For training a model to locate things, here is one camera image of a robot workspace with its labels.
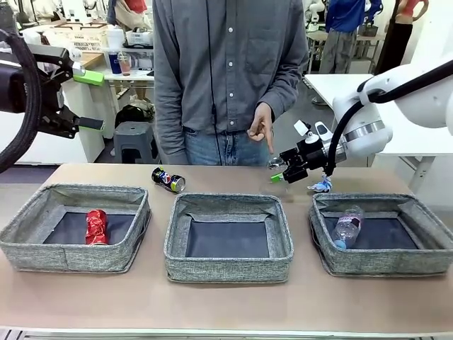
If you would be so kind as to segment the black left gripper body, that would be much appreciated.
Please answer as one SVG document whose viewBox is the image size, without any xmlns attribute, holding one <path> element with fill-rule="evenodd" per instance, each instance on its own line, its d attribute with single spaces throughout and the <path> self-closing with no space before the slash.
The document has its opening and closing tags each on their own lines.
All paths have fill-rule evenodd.
<svg viewBox="0 0 453 340">
<path fill-rule="evenodd" d="M 61 81 L 64 70 L 54 64 L 45 64 L 45 70 L 38 69 L 45 113 L 56 113 L 64 117 L 64 96 Z M 28 86 L 21 66 L 14 62 L 1 62 L 1 111 L 24 113 Z"/>
</svg>

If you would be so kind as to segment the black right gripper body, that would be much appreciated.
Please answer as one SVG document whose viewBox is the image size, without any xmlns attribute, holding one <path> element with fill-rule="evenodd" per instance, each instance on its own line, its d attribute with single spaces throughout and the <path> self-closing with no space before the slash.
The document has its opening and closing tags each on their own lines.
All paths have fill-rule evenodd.
<svg viewBox="0 0 453 340">
<path fill-rule="evenodd" d="M 306 166 L 308 173 L 309 170 L 315 170 L 325 166 L 327 156 L 322 141 L 317 140 L 312 143 L 308 143 L 307 141 L 308 139 L 299 141 L 294 148 L 299 150 L 301 158 L 300 164 Z"/>
</svg>

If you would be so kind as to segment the person's left hand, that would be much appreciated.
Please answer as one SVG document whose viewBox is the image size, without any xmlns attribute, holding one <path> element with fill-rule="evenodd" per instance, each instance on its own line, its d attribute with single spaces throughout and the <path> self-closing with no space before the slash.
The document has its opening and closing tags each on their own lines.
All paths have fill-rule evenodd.
<svg viewBox="0 0 453 340">
<path fill-rule="evenodd" d="M 247 130 L 247 133 L 248 136 L 256 142 L 265 140 L 268 145 L 269 153 L 274 153 L 272 109 L 268 104 L 258 104 L 253 122 Z"/>
</svg>

